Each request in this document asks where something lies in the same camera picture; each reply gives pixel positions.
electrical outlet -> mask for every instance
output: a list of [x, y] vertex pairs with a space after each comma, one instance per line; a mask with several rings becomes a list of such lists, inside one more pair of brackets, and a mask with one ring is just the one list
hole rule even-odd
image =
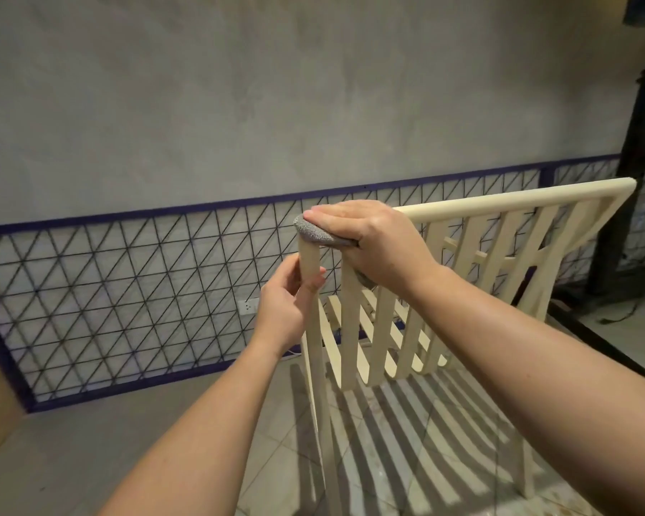
[[258, 311], [258, 303], [261, 300], [256, 298], [250, 298], [247, 301], [237, 301], [237, 309], [239, 310], [239, 315], [253, 315]]

person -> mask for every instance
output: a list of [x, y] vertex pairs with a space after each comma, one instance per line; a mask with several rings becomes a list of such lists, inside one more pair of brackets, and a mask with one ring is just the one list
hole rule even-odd
[[[645, 514], [645, 379], [440, 266], [402, 213], [378, 201], [305, 218], [356, 239], [352, 265], [420, 312], [523, 436], [605, 516]], [[304, 331], [323, 271], [290, 255], [261, 290], [236, 362], [146, 453], [102, 516], [234, 514], [275, 366]]]

wooden chair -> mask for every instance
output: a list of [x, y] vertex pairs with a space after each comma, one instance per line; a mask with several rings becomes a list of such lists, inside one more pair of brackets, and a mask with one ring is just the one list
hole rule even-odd
[[[396, 210], [405, 213], [414, 224], [426, 226], [425, 241], [437, 260], [441, 260], [443, 249], [454, 253], [453, 270], [459, 276], [466, 278], [473, 264], [478, 265], [474, 284], [487, 292], [492, 292], [500, 276], [503, 282], [498, 296], [506, 303], [514, 299], [528, 269], [536, 266], [517, 308], [544, 321], [562, 258], [596, 235], [635, 187], [633, 179], [614, 179], [400, 206]], [[533, 210], [530, 227], [522, 236], [524, 242], [515, 255], [508, 256], [524, 214]], [[483, 252], [480, 250], [483, 231], [488, 221], [497, 217], [497, 232], [487, 252]], [[464, 220], [458, 239], [447, 236], [448, 227], [455, 219]], [[299, 237], [298, 249], [303, 277], [317, 274], [320, 247]], [[302, 339], [325, 490], [330, 514], [335, 516], [341, 514], [341, 503], [338, 461], [334, 456], [325, 392], [323, 347], [342, 391], [354, 388], [358, 378], [365, 385], [374, 386], [386, 379], [406, 378], [410, 373], [432, 373], [450, 359], [444, 344], [424, 327], [424, 321], [412, 307], [404, 307], [385, 288], [374, 291], [363, 288], [344, 259], [341, 272], [340, 296], [329, 296], [327, 308], [317, 300], [318, 307], [311, 312]], [[332, 323], [326, 311], [334, 317]], [[396, 317], [405, 323], [403, 334], [394, 323]], [[340, 326], [339, 346], [331, 325]], [[370, 345], [360, 346], [359, 328], [365, 331]], [[531, 497], [534, 494], [532, 450], [523, 438], [519, 436], [518, 440], [521, 461], [515, 475], [516, 486], [524, 496]]]

cream-colored chair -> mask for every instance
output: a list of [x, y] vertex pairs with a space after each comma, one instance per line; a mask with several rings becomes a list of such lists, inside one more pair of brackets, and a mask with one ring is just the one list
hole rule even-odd
[[[396, 209], [405, 213], [414, 224], [426, 225], [425, 241], [437, 260], [441, 260], [443, 249], [454, 253], [453, 270], [461, 277], [466, 278], [473, 264], [477, 264], [479, 272], [474, 284], [480, 289], [491, 292], [497, 277], [500, 281], [503, 279], [498, 296], [506, 303], [513, 301], [528, 269], [536, 266], [517, 307], [545, 320], [562, 258], [591, 239], [635, 187], [636, 182], [632, 179], [614, 179]], [[508, 257], [516, 233], [519, 228], [523, 230], [524, 215], [533, 210], [530, 227], [523, 235], [524, 242], [514, 256]], [[483, 232], [488, 222], [497, 217], [497, 232], [489, 249], [483, 252], [480, 250]], [[458, 239], [447, 236], [448, 226], [455, 219], [464, 220]], [[299, 237], [298, 249], [303, 277], [317, 274], [320, 248]], [[432, 373], [449, 360], [453, 361], [444, 344], [425, 328], [424, 321], [412, 307], [404, 307], [385, 288], [378, 287], [374, 291], [363, 288], [344, 259], [341, 271], [340, 296], [327, 297], [327, 307], [318, 299], [318, 308], [310, 315], [302, 340], [325, 490], [330, 514], [335, 516], [341, 514], [338, 460], [334, 456], [325, 393], [323, 347], [334, 380], [342, 391], [353, 389], [359, 378], [363, 384], [374, 386], [387, 379], [406, 378], [410, 373]], [[405, 323], [403, 334], [395, 326], [396, 317]], [[339, 346], [332, 331], [334, 325], [341, 327]], [[369, 345], [360, 346], [359, 328], [365, 331]], [[521, 493], [531, 497], [534, 494], [532, 450], [520, 436], [518, 441], [521, 461], [515, 481]]]

person's right hand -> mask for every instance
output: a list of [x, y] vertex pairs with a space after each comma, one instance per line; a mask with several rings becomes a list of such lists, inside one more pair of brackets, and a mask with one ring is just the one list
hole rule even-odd
[[410, 300], [438, 264], [411, 220], [379, 201], [344, 201], [314, 206], [304, 219], [358, 248], [341, 248], [355, 269]]

